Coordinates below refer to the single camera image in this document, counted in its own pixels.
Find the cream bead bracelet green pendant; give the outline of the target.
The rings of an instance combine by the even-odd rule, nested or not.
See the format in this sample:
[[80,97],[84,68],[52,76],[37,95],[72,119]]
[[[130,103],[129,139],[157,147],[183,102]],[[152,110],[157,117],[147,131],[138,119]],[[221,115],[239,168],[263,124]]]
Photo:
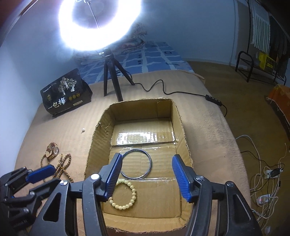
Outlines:
[[118,210],[129,210],[137,200],[137,190],[131,180],[119,178],[109,204]]

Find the dark thin bangle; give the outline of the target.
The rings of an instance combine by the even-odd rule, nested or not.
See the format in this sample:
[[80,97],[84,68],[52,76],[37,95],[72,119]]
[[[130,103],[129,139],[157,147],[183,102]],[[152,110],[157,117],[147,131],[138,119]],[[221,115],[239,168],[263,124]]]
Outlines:
[[147,177],[152,170],[152,158],[143,149],[134,148],[122,155],[123,166],[121,175],[130,180]]

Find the wristwatch with red strap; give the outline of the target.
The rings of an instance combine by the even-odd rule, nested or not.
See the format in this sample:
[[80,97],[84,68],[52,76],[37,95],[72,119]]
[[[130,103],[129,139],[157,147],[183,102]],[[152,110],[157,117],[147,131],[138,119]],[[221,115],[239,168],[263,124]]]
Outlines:
[[56,143],[51,142],[46,149],[45,156],[50,161],[54,159],[59,154],[59,147]]

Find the brown cardboard box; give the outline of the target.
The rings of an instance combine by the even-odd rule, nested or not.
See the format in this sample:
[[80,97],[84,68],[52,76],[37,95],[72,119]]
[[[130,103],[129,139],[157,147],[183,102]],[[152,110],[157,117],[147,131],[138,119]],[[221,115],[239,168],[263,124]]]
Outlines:
[[100,171],[113,155],[124,156],[113,203],[103,203],[110,235],[183,235],[192,211],[181,196],[171,166],[178,154],[192,165],[184,128],[171,99],[140,99],[114,103],[101,115],[92,136],[85,175]]

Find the tan blanket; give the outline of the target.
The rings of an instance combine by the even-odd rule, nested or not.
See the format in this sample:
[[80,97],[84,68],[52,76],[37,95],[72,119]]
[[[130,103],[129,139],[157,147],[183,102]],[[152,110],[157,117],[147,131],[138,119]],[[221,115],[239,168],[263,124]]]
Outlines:
[[[204,99],[208,93],[201,76],[181,70],[155,71],[134,75],[135,86],[120,78],[123,102],[140,99],[171,99],[176,104],[191,154],[192,167],[208,180],[233,181],[246,200],[250,199],[248,178],[236,140],[220,109]],[[90,86],[91,102],[56,118],[40,105],[26,133],[16,168],[37,169],[50,142],[62,154],[70,153],[69,174],[74,181],[85,175],[95,127],[103,112],[118,103],[113,86],[103,94],[103,83]]]

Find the black snack bag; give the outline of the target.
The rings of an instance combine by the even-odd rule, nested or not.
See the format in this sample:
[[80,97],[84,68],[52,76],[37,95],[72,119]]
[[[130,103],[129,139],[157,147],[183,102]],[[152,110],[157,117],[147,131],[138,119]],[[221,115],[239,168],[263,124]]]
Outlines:
[[92,90],[77,68],[40,90],[43,105],[53,117],[91,102]]

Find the black tripod stand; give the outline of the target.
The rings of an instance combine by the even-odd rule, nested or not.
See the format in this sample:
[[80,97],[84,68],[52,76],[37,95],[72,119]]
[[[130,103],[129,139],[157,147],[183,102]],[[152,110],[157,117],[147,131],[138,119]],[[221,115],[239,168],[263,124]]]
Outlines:
[[123,74],[123,76],[127,79],[127,81],[131,85],[135,85],[132,78],[128,75],[127,71],[122,67],[119,61],[115,58],[114,54],[109,48],[104,48],[103,52],[100,53],[104,57],[104,87],[103,87],[103,94],[104,96],[107,95],[107,88],[108,88],[108,75],[110,74],[111,80],[113,82],[113,87],[115,90],[115,94],[117,96],[118,102],[123,101],[119,80],[117,77],[116,68]]

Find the orange cloth covered box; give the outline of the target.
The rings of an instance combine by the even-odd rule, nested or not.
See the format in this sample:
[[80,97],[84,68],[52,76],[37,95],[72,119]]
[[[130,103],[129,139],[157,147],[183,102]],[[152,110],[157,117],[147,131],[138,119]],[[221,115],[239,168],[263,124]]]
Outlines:
[[281,121],[289,139],[289,87],[277,84],[272,88],[265,100],[271,105]]

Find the blue checkered bed sheet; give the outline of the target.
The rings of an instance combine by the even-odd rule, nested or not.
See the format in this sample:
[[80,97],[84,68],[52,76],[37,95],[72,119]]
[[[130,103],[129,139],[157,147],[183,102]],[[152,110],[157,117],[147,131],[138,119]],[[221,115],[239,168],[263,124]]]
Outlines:
[[[147,42],[141,48],[116,55],[115,58],[130,75],[160,70],[193,72],[189,63],[166,42]],[[102,82],[104,59],[80,65],[79,73],[88,84]]]

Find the black clothes rack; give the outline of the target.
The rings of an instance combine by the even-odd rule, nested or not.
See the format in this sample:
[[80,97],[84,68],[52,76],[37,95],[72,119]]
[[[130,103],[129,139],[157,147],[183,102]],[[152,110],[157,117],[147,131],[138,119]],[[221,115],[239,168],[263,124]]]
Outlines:
[[[249,16],[248,41],[245,51],[237,56],[235,72],[251,80],[270,85],[286,85],[289,61],[289,34],[275,17],[275,11],[263,1],[246,1]],[[259,52],[275,60],[272,73],[259,67]]]

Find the folded floral quilt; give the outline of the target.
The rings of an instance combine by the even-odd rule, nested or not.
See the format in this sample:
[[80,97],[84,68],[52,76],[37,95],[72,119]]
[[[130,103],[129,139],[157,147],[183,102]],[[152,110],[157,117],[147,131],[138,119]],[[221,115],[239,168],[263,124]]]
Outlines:
[[[128,53],[141,48],[145,44],[145,36],[147,35],[146,28],[144,24],[140,22],[135,22],[129,32],[119,41],[109,45],[112,53],[114,55],[120,55],[122,53]],[[104,57],[101,54],[101,50],[97,51],[74,51],[74,60],[81,64],[86,65],[94,61],[98,61]]]

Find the yellow box on rack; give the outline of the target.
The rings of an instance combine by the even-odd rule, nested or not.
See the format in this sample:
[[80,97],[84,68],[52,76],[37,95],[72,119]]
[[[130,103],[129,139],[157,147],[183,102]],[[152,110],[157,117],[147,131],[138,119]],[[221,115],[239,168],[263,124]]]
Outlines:
[[275,67],[275,60],[270,58],[267,54],[259,52],[258,55],[259,67],[265,72],[272,73]]

